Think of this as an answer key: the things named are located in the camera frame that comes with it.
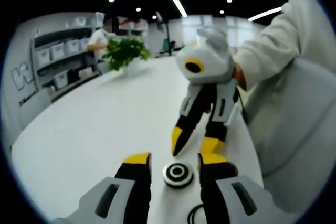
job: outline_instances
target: black and white robot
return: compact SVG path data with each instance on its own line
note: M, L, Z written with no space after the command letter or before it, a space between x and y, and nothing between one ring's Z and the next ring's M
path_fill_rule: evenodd
M198 42L185 47L176 56L178 67L190 84L172 134L173 156L186 145L211 104L200 151L220 153L239 97L237 81L232 78L235 64L228 50L226 33L212 26L201 28L197 33Z

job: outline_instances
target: person's hand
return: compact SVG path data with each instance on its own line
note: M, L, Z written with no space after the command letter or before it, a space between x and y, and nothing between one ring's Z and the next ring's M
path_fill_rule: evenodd
M232 77L235 78L238 82L238 85L246 91L246 82L244 73L239 64L236 64Z

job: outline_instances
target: white sleeve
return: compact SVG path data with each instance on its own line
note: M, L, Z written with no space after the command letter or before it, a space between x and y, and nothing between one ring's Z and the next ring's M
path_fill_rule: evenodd
M89 45L94 45L97 44L99 40L99 30L93 32L93 34L91 35L91 38L89 40Z
M300 54L299 35L289 3L282 6L282 12L259 37L245 42L233 55L243 71L247 90L279 73Z

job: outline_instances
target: white ring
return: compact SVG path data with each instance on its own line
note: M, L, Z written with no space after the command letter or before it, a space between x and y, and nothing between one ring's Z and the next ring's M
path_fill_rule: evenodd
M173 169L175 168L180 168L182 170L182 172L178 175L175 175L173 173ZM183 176L183 174L185 173L185 168L182 166L182 165L179 165L179 164L176 164L176 165L173 165L170 170L169 170L169 174L173 177L173 178L180 178Z
M188 175L187 177L183 180L183 181L171 181L168 177L167 177L167 170L168 168L173 165L173 164L183 164L185 165L187 168L188 168ZM163 171L162 171L162 174L163 174L163 179L166 183L168 183L169 185L171 186L183 186L185 184L187 184L193 177L193 170L191 169L190 165L189 164L186 164L186 163L182 163L182 162L176 162L176 163L172 163L172 164L169 164L169 165L166 165L164 168L163 168Z

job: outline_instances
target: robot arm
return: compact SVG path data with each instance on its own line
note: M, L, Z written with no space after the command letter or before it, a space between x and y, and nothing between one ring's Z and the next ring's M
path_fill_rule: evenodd
M79 200L79 208L53 224L146 224L151 201L150 153L126 158L114 178L105 178Z
M225 157L199 153L198 167L207 224L292 224L298 219L297 214L278 208L268 191L238 176L236 167Z

